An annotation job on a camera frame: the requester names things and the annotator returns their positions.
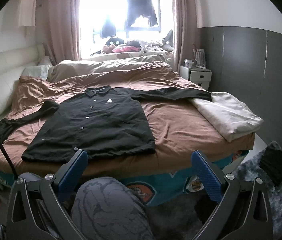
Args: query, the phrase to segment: window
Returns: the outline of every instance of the window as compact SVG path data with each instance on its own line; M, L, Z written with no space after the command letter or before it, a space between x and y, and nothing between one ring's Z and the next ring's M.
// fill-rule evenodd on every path
M88 58L91 53L102 49L105 39L100 38L100 29L106 17L114 23L116 36L126 40L150 37L161 32L161 4L160 0L152 0L158 24L150 27L149 19L140 17L135 23L125 28L127 17L126 0L80 0L80 31L81 56Z
M134 38L137 38L137 36L141 37L144 33L140 33L140 31L155 31L155 32L161 32L161 6L160 6L160 0L152 0L152 4L154 7L155 14L157 16L158 24L150 27L150 19L148 17L142 17L140 16L138 19L135 20L135 23L131 25L131 27L125 28L124 22L127 15L127 2L126 0L122 0L122 12L119 15L113 15L110 16L111 21L115 24L115 27L117 28L117 37L121 39L127 39L132 38L131 35L133 35ZM96 38L100 38L100 29L102 28L103 21L97 21L94 23L93 26L93 43L95 43Z

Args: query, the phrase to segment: shirt collar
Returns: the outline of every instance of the shirt collar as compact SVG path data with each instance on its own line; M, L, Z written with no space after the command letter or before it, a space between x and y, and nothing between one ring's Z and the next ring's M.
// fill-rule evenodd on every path
M87 88L85 90L85 93L89 96L89 97L92 97L96 94L104 94L106 92L108 92L109 90L111 89L110 86L104 86L104 87L99 87L99 88Z

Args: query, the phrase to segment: white pillow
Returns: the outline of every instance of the white pillow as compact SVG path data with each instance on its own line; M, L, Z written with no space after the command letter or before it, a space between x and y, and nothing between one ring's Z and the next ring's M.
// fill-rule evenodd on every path
M46 81L50 67L50 65L26 67L21 76L38 77Z
M52 66L50 57L49 56L44 56L43 58L40 59L38 65L40 65L40 66L41 65L50 65L50 66Z

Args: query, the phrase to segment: black clothing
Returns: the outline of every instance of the black clothing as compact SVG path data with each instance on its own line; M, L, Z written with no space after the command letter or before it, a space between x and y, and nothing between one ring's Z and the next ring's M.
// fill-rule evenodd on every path
M126 24L128 27L131 27L140 16L149 19L150 27L158 24L152 0L127 0L127 3L128 11Z
M127 8L127 18L126 18L126 25L131 27L132 24L135 22L134 17L134 0L127 0L128 8Z
M105 22L100 30L100 38L113 37L117 34L117 29L114 23L110 20L109 16L105 19Z
M0 122L0 137L11 133L12 128L54 112L25 150L22 160L68 162L78 149L85 150L90 159L153 154L154 137L139 101L183 98L212 100L209 92L197 89L87 88L61 104L46 101L43 110L26 116L26 121L26 117L8 120L6 128L5 121Z
M8 120L6 118L0 121L0 140L4 142L11 133L13 133L17 128L26 125L30 122L34 122L42 117L50 116L55 113L59 108L59 104L52 101L45 101L41 108L31 113L27 116L16 120Z
M269 175L275 186L279 186L282 182L282 151L267 147L260 158L259 167Z

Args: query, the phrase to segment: brown bed sheet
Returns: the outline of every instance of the brown bed sheet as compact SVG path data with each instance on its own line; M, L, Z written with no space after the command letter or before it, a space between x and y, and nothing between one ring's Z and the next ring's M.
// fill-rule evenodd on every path
M57 103L83 92L87 87L128 87L137 90L153 90L164 87L197 88L197 85L181 78L163 62L149 63L133 70L93 73L76 76L56 83L41 79L21 77L12 102L8 119L17 119L37 111L45 100ZM202 150L211 161L221 160L238 150L252 149L254 133L231 143L198 112L187 100L177 102L141 102L155 138L156 153L151 155L121 156L92 160L83 173L83 179L98 176L128 178L174 172L191 166L190 156ZM4 142L18 174L33 172L40 176L55 173L61 164L25 162L22 153L31 143L45 119L27 124ZM0 151L0 171L12 173Z

